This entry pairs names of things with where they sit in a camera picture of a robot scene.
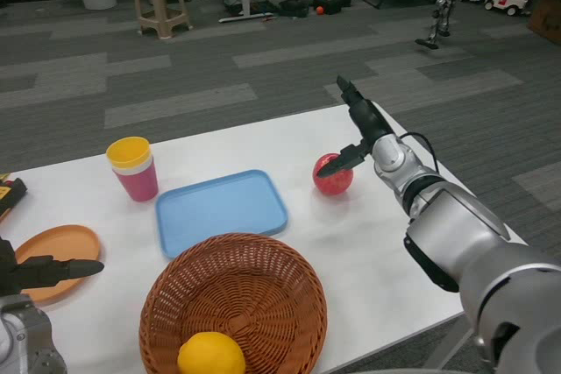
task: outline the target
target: blue tray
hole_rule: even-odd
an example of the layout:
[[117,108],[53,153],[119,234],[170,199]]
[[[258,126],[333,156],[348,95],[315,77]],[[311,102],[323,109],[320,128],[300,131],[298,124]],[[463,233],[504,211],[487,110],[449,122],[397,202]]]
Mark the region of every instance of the blue tray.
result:
[[169,258],[212,236],[227,232],[271,236],[288,222],[281,197],[260,170],[165,192],[156,203],[156,213],[161,248]]

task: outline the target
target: floor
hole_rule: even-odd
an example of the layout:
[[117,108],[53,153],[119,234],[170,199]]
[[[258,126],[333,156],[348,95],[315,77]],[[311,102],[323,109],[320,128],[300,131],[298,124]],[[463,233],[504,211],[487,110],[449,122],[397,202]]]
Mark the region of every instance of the floor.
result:
[[[528,243],[561,258],[561,49],[481,5],[455,10],[429,52],[432,7],[219,25],[219,0],[188,4],[195,29],[137,34],[131,0],[14,4],[0,15],[0,173],[340,104],[338,74],[410,130]],[[416,367],[450,323],[340,373]],[[472,346],[446,368],[476,372]]]

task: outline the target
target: stacked cups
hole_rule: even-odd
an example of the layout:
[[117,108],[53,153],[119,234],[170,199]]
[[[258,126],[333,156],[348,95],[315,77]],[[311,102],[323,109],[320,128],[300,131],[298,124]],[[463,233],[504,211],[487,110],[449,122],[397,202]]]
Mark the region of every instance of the stacked cups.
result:
[[134,201],[149,201],[158,194],[156,167],[146,139],[119,139],[107,148],[106,155],[113,173]]

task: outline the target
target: brown woven basket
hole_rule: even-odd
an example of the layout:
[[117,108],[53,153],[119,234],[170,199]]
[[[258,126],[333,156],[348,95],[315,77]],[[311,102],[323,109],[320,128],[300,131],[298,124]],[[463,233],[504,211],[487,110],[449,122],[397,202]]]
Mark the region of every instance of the brown woven basket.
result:
[[268,236],[225,234],[184,251],[161,273],[140,319],[150,374],[173,374],[180,346],[221,332],[244,351],[246,374],[307,374],[322,350],[322,285],[295,250]]

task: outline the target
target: plate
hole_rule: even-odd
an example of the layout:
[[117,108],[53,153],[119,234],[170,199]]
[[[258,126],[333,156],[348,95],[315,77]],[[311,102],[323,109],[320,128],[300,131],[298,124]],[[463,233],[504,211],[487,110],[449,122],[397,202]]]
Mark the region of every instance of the plate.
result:
[[260,170],[165,192],[156,212],[161,248],[169,258],[212,236],[229,232],[271,236],[288,222],[279,193]]
[[[55,260],[90,259],[97,260],[100,256],[101,245],[94,231],[81,225],[61,225],[43,231],[26,241],[16,250],[18,263],[33,256],[51,255]],[[76,288],[85,278],[69,279],[48,288],[25,289],[36,303],[49,304],[64,298]]]

